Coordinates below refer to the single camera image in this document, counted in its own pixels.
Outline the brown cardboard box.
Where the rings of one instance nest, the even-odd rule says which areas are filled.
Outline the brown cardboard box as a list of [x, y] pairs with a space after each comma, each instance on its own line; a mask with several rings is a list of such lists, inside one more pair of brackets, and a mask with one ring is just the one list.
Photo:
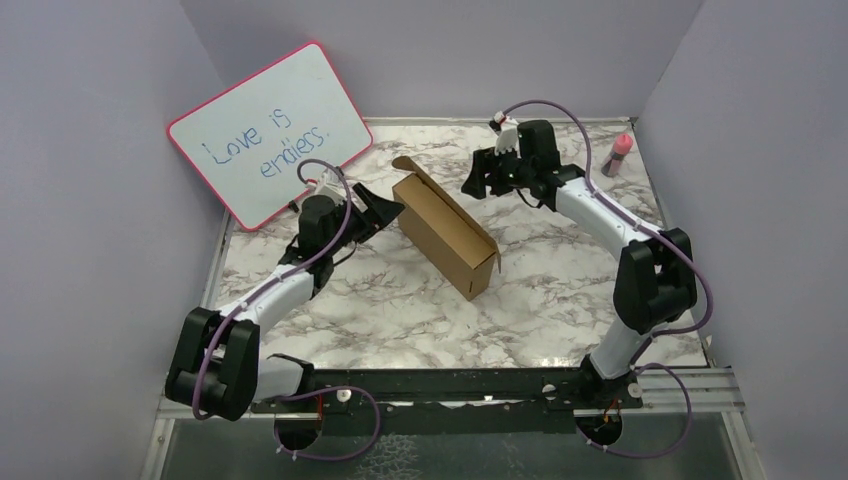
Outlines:
[[489, 233], [412, 158], [391, 166], [406, 173], [392, 187], [404, 205], [401, 231], [466, 300], [480, 296], [501, 268], [501, 253]]

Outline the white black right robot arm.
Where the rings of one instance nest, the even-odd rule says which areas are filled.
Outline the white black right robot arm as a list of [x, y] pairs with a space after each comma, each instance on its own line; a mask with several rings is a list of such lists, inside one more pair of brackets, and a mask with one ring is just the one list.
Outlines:
[[489, 126], [495, 144], [473, 152], [462, 192], [478, 200], [529, 193], [537, 208], [575, 222], [618, 263], [616, 318], [584, 357], [576, 383], [579, 398], [600, 407], [616, 395], [651, 336], [696, 303], [691, 241], [680, 229], [662, 230], [632, 215], [594, 183], [589, 166], [563, 164], [549, 121], [497, 113]]

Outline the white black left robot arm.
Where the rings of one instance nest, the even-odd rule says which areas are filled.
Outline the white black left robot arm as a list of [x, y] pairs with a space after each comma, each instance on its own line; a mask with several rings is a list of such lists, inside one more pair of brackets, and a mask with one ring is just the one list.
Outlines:
[[294, 411], [310, 405], [313, 365], [286, 354], [263, 357], [260, 341], [321, 292], [339, 250], [365, 243], [405, 209], [360, 183], [351, 192], [360, 205], [329, 193], [305, 198], [297, 234], [265, 280], [220, 310], [196, 307], [187, 314], [164, 385], [167, 399], [191, 407], [198, 419], [230, 421], [265, 399], [277, 397]]

